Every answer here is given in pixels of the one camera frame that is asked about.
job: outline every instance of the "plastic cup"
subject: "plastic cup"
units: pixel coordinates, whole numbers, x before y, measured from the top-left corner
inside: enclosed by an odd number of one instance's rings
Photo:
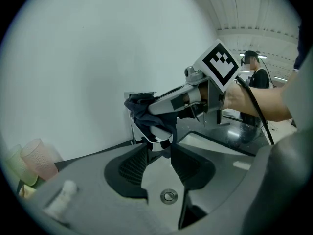
[[[58,174],[58,169],[41,139],[29,142],[23,148],[21,158],[32,171],[44,180],[48,180]]]
[[[19,144],[15,145],[6,156],[5,162],[25,184],[32,186],[36,183],[38,176],[22,160],[21,151],[22,147]]]

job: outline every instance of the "pink cup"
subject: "pink cup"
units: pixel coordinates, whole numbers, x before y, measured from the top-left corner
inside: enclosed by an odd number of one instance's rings
[[[23,148],[21,158],[32,171],[44,180],[48,180],[58,174],[58,169],[41,139],[29,142]]]

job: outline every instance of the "black cable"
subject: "black cable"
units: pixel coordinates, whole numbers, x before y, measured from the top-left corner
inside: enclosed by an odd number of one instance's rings
[[[268,70],[268,68],[266,67],[266,64],[264,63],[264,61],[262,60],[262,58],[259,58],[259,59],[261,59],[261,61],[262,61],[263,64],[265,65],[265,68]],[[277,86],[275,86],[275,85],[273,84],[273,81],[272,81],[272,78],[270,77],[269,71],[268,71],[268,75],[269,75],[270,81],[272,82],[273,87],[274,87],[274,88],[277,87]]]
[[[255,107],[256,111],[259,114],[259,117],[260,117],[260,119],[262,121],[262,124],[263,124],[263,126],[264,126],[264,128],[266,130],[266,133],[268,134],[268,139],[270,141],[270,144],[274,145],[274,140],[273,140],[272,135],[271,135],[271,133],[270,133],[270,131],[268,129],[268,124],[266,123],[266,120],[265,120],[265,118],[263,116],[263,113],[261,112],[259,104],[256,101],[256,99],[255,99],[251,89],[249,88],[249,86],[245,83],[245,81],[241,77],[237,76],[236,79],[241,84],[241,86],[245,88],[246,92],[248,93],[248,95],[249,95],[249,97],[250,97],[250,99],[252,101],[253,106]]]

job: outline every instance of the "ceiling light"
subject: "ceiling light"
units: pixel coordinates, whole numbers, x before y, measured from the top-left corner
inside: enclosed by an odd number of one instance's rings
[[[275,76],[275,78],[277,78],[277,79],[280,79],[280,80],[284,80],[284,81],[287,81],[287,79],[284,79],[284,78],[280,78],[280,77],[277,77],[277,76]]]
[[[239,53],[239,56],[244,57],[245,54],[244,54],[244,53]],[[266,56],[265,56],[265,55],[258,55],[258,56],[259,56],[259,58],[264,58],[264,59],[266,59]]]

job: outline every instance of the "white wall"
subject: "white wall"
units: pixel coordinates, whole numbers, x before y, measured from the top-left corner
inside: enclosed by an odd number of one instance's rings
[[[217,38],[194,0],[29,0],[0,52],[0,131],[64,160],[130,139],[125,91],[184,83]]]

